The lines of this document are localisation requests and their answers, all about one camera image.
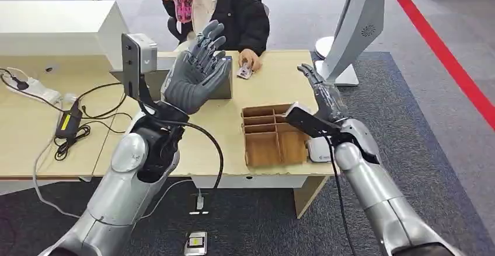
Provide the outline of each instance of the cardboard compartment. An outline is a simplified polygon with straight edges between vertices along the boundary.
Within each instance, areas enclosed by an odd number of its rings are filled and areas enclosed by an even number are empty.
[[[247,134],[246,161],[252,167],[280,164],[281,156],[277,133]]]
[[[306,160],[308,151],[304,142],[308,137],[305,134],[286,123],[277,125],[277,136],[284,163],[297,164]]]
[[[275,123],[287,123],[287,120],[285,119],[285,117],[275,116]]]
[[[303,163],[306,135],[282,116],[290,104],[248,107],[242,110],[246,164],[266,167]]]
[[[272,116],[272,115],[273,115],[272,106],[248,107],[242,110],[242,118]]]
[[[276,132],[275,125],[252,125],[252,126],[244,126],[245,134],[256,134],[261,132]]]
[[[289,107],[291,107],[291,104],[280,104],[278,106],[273,106],[273,110],[275,112],[275,115],[280,115],[284,114]]]
[[[270,115],[244,118],[244,126],[265,124],[275,124],[275,117]]]

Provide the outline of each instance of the gray floor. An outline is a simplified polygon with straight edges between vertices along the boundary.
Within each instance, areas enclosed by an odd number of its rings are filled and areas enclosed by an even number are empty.
[[[160,0],[117,0],[132,31],[161,50],[176,42]],[[270,49],[311,49],[331,35],[344,0],[263,0],[270,7]],[[495,0],[413,0],[485,95],[495,102]],[[495,239],[495,133],[460,91],[395,0],[369,51],[389,51],[452,168]]]
[[[495,255],[493,242],[391,55],[366,52],[355,67],[364,82],[362,86],[344,89],[342,96],[351,113],[368,123],[381,146],[384,166],[391,170],[391,176],[418,214],[466,255]],[[41,189],[66,211],[81,213],[98,182],[95,179],[89,184],[57,183]],[[358,201],[349,184],[341,182],[357,255],[378,255]],[[187,215],[191,193],[195,193],[191,184],[174,188],[154,215],[137,225],[123,255],[180,255],[185,231],[192,223]],[[68,198],[75,194],[77,198]],[[290,189],[218,190],[209,211],[211,216],[198,220],[193,228],[211,234],[208,255],[351,255],[333,178],[300,220],[295,218]],[[16,245],[10,253],[15,256],[36,255],[74,223],[72,218],[41,204],[32,189],[0,196],[0,216],[9,218],[17,232]],[[0,220],[0,226],[7,228],[4,223]],[[0,255],[5,255],[12,241],[9,230],[0,230]]]

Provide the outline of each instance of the playing card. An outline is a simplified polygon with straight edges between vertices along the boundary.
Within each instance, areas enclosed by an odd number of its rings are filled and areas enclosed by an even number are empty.
[[[248,67],[247,62],[245,62],[237,71],[237,76],[240,78],[249,79],[251,75],[253,75],[253,71]]]

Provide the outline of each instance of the red line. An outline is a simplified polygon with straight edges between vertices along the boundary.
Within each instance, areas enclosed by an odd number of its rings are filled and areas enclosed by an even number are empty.
[[[424,38],[426,43],[437,58],[442,62],[445,69],[452,76],[457,85],[466,94],[471,103],[485,118],[488,124],[495,130],[495,107],[490,100],[478,88],[476,83],[471,79],[468,73],[462,68],[452,52],[447,48],[445,43],[440,39],[435,30],[430,26],[412,0],[397,0],[402,9],[406,12],[409,19],[413,22],[416,29]]]

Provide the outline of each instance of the woman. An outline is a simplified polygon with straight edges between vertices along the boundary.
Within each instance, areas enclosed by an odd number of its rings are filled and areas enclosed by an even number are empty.
[[[173,0],[162,0],[171,17],[175,17]],[[194,0],[193,21],[182,25],[179,41],[195,38],[210,20],[223,23],[227,42],[219,50],[237,50],[239,66],[247,62],[256,71],[260,69],[261,54],[266,50],[270,22],[264,5],[258,0]]]

